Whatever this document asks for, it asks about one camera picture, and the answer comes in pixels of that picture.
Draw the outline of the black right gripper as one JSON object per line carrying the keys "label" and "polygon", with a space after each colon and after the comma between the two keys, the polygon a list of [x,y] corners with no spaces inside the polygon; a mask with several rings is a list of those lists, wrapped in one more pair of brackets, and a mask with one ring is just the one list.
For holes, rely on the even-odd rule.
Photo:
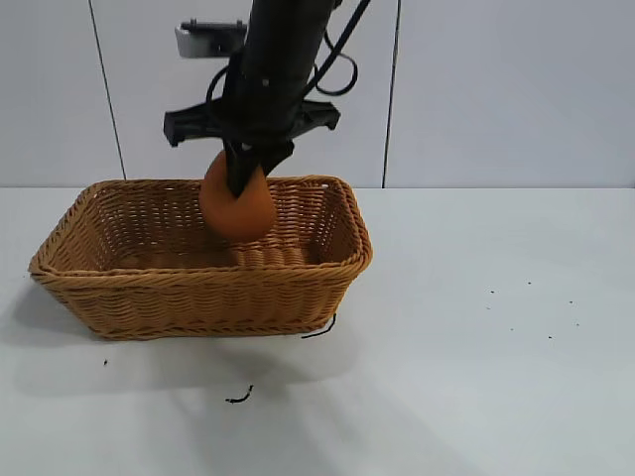
{"label": "black right gripper", "polygon": [[334,130],[340,119],[340,112],[329,102],[304,100],[282,125],[232,118],[220,102],[215,99],[166,112],[163,130],[172,147],[188,140],[223,139],[226,184],[233,195],[242,194],[259,164],[267,177],[289,158],[295,149],[292,140],[318,127]]}

